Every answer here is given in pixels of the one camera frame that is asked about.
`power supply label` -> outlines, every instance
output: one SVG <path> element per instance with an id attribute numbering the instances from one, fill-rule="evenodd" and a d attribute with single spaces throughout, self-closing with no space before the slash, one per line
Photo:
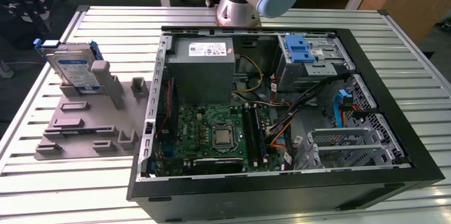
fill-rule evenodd
<path id="1" fill-rule="evenodd" d="M 225 43 L 191 43 L 189 56 L 227 56 Z"/>
<path id="2" fill-rule="evenodd" d="M 65 78 L 80 92 L 89 93 L 99 89 L 99 82 L 93 74 L 88 71 L 89 64 L 87 60 L 59 60 L 59 67 Z"/>

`floor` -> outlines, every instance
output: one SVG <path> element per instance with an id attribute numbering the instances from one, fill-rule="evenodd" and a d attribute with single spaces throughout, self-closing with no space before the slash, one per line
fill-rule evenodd
<path id="1" fill-rule="evenodd" d="M 204 0 L 171 0 L 173 6 L 204 6 Z M 59 39 L 79 5 L 97 6 L 160 6 L 159 0 L 56 0 L 52 10 L 52 32 L 45 39 Z M 434 27 L 428 37 L 420 43 L 423 51 L 435 51 L 432 63 L 446 79 L 451 80 L 451 33 Z M 8 121 L 15 117 L 21 102 L 41 71 L 44 61 L 32 49 L 17 50 L 0 37 L 0 59 L 15 71 L 12 79 L 0 78 L 0 137 L 8 128 Z"/>

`motherboard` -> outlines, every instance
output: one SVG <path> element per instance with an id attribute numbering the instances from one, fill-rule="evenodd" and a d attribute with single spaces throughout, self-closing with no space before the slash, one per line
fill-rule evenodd
<path id="1" fill-rule="evenodd" d="M 220 161 L 227 163 L 223 167 L 239 168 L 239 172 L 279 170 L 279 154 L 271 151 L 265 137 L 269 125 L 264 105 L 181 106 L 177 139 L 160 147 L 164 170 L 169 175 L 185 175 L 191 165 L 215 170 L 211 165 L 219 167 Z"/>

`slotted metal workbench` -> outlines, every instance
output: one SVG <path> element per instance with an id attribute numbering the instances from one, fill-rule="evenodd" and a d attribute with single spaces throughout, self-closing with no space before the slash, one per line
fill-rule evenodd
<path id="1" fill-rule="evenodd" d="M 149 80 L 160 27 L 213 24 L 213 11 L 207 8 L 92 6 L 87 12 L 76 12 L 61 41 L 93 39 L 120 80 L 136 76 Z M 261 24 L 352 30 L 447 178 L 367 210 L 215 223 L 450 223 L 451 87 L 391 18 L 376 11 L 291 10 L 280 18 L 261 18 Z M 131 156 L 55 161 L 33 158 L 61 95 L 59 83 L 47 64 L 0 141 L 0 219 L 7 223 L 149 223 L 145 212 L 125 200 Z"/>

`ram slot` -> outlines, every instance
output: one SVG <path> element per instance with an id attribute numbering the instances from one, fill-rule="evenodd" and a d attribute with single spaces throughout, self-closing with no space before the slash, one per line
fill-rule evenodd
<path id="1" fill-rule="evenodd" d="M 257 153 L 260 152 L 255 147 L 253 138 L 255 130 L 255 113 L 253 108 L 248 105 L 241 106 L 241 114 L 243 114 L 243 134 L 244 134 L 244 142 L 245 142 L 245 151 L 247 151 L 247 162 L 249 166 L 257 167 Z"/>
<path id="2" fill-rule="evenodd" d="M 259 116 L 259 108 L 255 107 L 253 109 L 253 113 L 255 113 L 255 119 L 256 119 L 256 129 L 257 129 L 257 132 L 256 132 L 256 135 L 257 135 L 257 138 L 256 138 L 256 145 L 260 149 L 260 160 L 263 163 L 267 163 L 268 160 L 267 160 L 267 148 L 265 148 L 265 138 L 263 136 L 263 128 L 264 128 L 264 124 L 261 125 L 260 124 L 260 116 Z"/>

